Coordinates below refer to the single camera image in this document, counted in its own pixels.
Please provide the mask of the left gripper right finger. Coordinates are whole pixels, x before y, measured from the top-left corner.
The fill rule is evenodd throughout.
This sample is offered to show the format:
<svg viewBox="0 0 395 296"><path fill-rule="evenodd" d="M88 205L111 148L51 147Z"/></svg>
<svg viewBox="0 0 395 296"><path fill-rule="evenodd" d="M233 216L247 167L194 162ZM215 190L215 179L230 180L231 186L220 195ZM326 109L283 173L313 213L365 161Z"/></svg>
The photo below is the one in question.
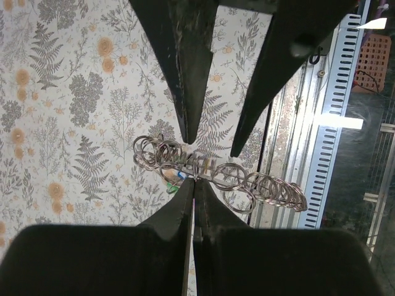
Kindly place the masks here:
<svg viewBox="0 0 395 296"><path fill-rule="evenodd" d="M342 230L255 229L194 185L198 295L381 295L361 243Z"/></svg>

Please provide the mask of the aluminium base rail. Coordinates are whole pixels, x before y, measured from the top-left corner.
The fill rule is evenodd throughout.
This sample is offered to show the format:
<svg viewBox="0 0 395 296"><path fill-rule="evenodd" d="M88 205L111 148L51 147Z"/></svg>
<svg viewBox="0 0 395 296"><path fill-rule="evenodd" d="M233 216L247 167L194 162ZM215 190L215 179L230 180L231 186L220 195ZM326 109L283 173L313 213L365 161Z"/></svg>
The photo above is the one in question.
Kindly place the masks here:
<svg viewBox="0 0 395 296"><path fill-rule="evenodd" d="M306 188L317 134L315 116L325 97L332 59L306 62L275 96L267 111L258 171Z"/></svg>

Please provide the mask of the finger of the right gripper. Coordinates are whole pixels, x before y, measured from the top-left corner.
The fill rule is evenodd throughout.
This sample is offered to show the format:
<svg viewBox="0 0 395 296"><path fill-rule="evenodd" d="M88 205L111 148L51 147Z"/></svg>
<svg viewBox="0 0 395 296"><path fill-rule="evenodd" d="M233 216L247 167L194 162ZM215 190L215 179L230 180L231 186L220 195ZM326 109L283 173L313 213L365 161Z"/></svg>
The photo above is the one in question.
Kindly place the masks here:
<svg viewBox="0 0 395 296"><path fill-rule="evenodd" d="M238 157L260 115L320 43L356 6L355 1L279 1L252 74L235 132Z"/></svg>
<svg viewBox="0 0 395 296"><path fill-rule="evenodd" d="M131 6L168 84L183 142L192 144L213 58L218 2L135 0Z"/></svg>

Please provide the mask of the floral table mat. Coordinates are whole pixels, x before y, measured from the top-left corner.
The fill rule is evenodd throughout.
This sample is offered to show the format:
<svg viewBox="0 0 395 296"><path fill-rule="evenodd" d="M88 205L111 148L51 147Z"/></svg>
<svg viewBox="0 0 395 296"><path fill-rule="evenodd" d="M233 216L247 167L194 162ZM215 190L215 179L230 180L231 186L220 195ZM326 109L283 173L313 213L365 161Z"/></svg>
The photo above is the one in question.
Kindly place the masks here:
<svg viewBox="0 0 395 296"><path fill-rule="evenodd" d="M133 161L181 140L128 1L1 2L1 263L36 224L137 226L176 194Z"/></svg>

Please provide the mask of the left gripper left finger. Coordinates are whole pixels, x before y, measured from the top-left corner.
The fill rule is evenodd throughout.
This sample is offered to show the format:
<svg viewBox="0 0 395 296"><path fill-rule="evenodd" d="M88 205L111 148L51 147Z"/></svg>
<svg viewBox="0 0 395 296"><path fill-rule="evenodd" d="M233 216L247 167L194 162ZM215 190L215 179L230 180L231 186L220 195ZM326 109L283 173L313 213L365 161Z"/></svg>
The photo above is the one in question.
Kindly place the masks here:
<svg viewBox="0 0 395 296"><path fill-rule="evenodd" d="M194 181L137 226L36 224L1 263L2 295L186 295Z"/></svg>

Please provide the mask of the large metal keyring with keys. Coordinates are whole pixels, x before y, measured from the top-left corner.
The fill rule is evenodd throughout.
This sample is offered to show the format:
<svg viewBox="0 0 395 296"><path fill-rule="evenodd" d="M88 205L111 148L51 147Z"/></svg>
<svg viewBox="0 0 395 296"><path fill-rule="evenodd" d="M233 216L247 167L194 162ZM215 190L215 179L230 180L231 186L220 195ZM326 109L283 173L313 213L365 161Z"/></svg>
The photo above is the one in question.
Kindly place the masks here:
<svg viewBox="0 0 395 296"><path fill-rule="evenodd" d="M179 171L187 179L208 181L222 192L225 205L236 213L250 214L259 202L295 212L307 210L306 197L296 183L261 172L250 173L235 163L218 163L216 158L188 153L179 142L164 139L161 134L156 138L137 137L133 152L136 165L155 172L166 184L180 188L184 180L177 176Z"/></svg>

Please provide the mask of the key with green tag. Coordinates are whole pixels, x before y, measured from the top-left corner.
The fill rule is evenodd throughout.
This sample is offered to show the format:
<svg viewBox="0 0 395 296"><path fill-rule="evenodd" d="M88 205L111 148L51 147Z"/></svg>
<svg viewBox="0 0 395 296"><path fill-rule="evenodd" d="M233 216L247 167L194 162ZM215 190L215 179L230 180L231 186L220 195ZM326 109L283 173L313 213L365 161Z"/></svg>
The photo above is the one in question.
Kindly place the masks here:
<svg viewBox="0 0 395 296"><path fill-rule="evenodd" d="M167 183L167 194L175 194L179 190L178 186L175 186L171 183Z"/></svg>

